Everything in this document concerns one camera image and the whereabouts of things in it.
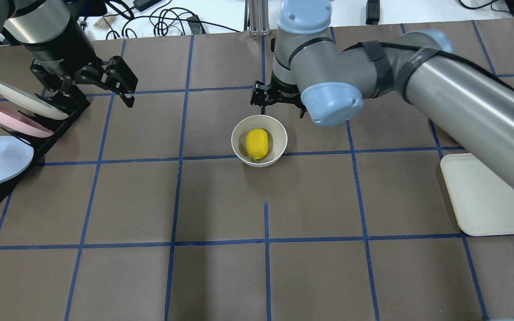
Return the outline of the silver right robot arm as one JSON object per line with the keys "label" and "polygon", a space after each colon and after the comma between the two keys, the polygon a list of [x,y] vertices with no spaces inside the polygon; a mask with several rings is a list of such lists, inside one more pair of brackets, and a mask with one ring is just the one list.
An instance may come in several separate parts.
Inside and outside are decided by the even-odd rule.
{"label": "silver right robot arm", "polygon": [[514,88],[455,55],[440,30],[339,51],[328,0],[284,0],[271,42],[269,85],[251,104],[294,104],[320,126],[355,117],[366,99],[396,91],[514,189]]}

